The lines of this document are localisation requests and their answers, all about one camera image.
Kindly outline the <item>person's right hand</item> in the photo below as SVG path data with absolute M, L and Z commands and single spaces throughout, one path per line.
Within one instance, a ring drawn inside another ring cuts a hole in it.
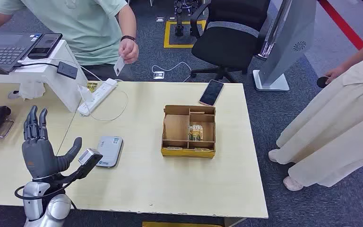
M 339 77 L 341 74 L 347 71 L 346 67 L 338 66 L 334 69 L 331 69 L 330 71 L 325 73 L 325 77 L 328 79 L 326 80 L 325 84 L 331 83 L 333 80 L 335 80 L 337 77 Z

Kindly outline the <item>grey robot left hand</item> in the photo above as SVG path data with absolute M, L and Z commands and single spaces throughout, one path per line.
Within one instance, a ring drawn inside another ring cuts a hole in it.
M 82 138 L 77 137 L 65 155 L 56 156 L 49 141 L 46 127 L 48 111 L 44 108 L 37 116 L 37 110 L 36 105 L 32 106 L 24 121 L 23 135 L 25 141 L 22 144 L 25 165 L 35 180 L 67 170 L 82 146 Z

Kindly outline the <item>person's left hand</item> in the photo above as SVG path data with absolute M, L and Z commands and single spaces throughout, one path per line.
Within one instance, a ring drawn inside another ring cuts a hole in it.
M 126 64 L 132 64 L 137 61 L 139 56 L 139 47 L 131 39 L 123 39 L 119 46 L 119 55 L 124 59 Z

